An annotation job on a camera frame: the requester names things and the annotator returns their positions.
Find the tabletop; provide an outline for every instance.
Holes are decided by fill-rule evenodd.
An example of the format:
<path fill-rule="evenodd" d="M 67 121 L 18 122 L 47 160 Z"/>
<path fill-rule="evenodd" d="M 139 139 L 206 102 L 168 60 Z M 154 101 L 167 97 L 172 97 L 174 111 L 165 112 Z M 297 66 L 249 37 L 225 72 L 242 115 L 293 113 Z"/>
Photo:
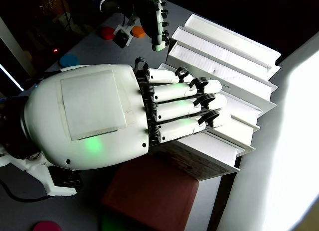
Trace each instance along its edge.
<path fill-rule="evenodd" d="M 166 28 L 170 35 L 179 25 L 184 25 L 190 11 L 167 2 L 169 11 Z M 115 14 L 108 18 L 103 26 L 116 28 L 122 23 L 123 16 Z M 129 47 L 121 49 L 111 40 L 104 40 L 99 36 L 99 28 L 88 34 L 76 44 L 67 54 L 78 57 L 80 64 L 129 64 L 134 67 L 134 60 L 143 57 L 152 68 L 164 63 L 168 48 L 160 52 L 152 50 L 151 39 L 133 38 Z M 61 67 L 58 62 L 50 66 L 47 71 L 57 71 Z M 106 190 L 116 166 L 97 170 L 83 171 L 81 177 L 84 187 L 74 197 L 52 197 L 37 203 L 19 203 L 11 200 L 0 187 L 0 230 L 29 231 L 41 220 L 57 222 L 64 231 L 98 231 L 99 230 L 99 200 Z M 5 181 L 11 191 L 22 198 L 37 198 L 45 195 L 42 184 L 27 173 L 7 165 L 0 168 L 0 179 Z M 191 210 L 186 230 L 205 231 L 209 223 L 214 201 L 218 191 L 220 177 L 200 181 L 199 189 Z"/>

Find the red disc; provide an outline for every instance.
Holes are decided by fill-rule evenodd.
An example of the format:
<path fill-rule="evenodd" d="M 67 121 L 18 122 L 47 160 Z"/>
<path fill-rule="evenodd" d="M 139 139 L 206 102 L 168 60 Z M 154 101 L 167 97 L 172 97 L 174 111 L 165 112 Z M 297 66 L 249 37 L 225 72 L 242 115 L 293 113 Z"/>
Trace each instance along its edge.
<path fill-rule="evenodd" d="M 35 225 L 33 231 L 62 231 L 62 229 L 55 222 L 41 221 Z"/>
<path fill-rule="evenodd" d="M 109 40 L 115 38 L 115 35 L 113 34 L 115 29 L 111 27 L 104 27 L 101 29 L 101 36 L 102 38 Z"/>

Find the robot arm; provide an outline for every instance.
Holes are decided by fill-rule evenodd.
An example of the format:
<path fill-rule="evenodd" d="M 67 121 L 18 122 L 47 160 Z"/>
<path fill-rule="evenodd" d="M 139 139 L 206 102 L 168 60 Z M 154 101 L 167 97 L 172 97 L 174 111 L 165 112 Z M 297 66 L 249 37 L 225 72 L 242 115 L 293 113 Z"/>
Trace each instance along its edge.
<path fill-rule="evenodd" d="M 129 18 L 126 26 L 119 25 L 115 30 L 114 41 L 122 48 L 128 46 L 132 36 L 130 34 L 135 22 L 140 19 L 145 33 L 152 39 L 152 48 L 158 52 L 169 44 L 168 31 L 164 21 L 168 10 L 163 9 L 165 2 L 160 0 L 102 0 L 100 10 L 105 14 L 123 13 Z"/>

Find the white wall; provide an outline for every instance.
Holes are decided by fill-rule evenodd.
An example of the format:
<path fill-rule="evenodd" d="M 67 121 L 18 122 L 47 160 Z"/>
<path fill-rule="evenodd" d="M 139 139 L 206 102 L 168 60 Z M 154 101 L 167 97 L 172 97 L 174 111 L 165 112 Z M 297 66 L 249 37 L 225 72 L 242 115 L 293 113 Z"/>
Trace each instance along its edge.
<path fill-rule="evenodd" d="M 319 193 L 319 33 L 271 79 L 277 107 L 258 120 L 219 231 L 291 229 Z"/>

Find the red object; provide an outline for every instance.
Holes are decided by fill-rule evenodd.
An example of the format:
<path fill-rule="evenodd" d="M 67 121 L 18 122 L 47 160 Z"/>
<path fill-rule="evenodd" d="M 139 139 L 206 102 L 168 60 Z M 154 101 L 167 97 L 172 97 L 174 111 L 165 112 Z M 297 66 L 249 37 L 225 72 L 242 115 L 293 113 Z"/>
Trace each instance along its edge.
<path fill-rule="evenodd" d="M 101 29 L 101 36 L 105 40 L 113 39 L 115 38 L 115 35 L 113 34 L 115 29 L 111 27 L 104 27 Z"/>
<path fill-rule="evenodd" d="M 198 180 L 151 156 L 124 163 L 102 204 L 158 231 L 183 231 Z"/>
<path fill-rule="evenodd" d="M 62 231 L 62 229 L 55 222 L 41 221 L 34 226 L 33 231 Z"/>

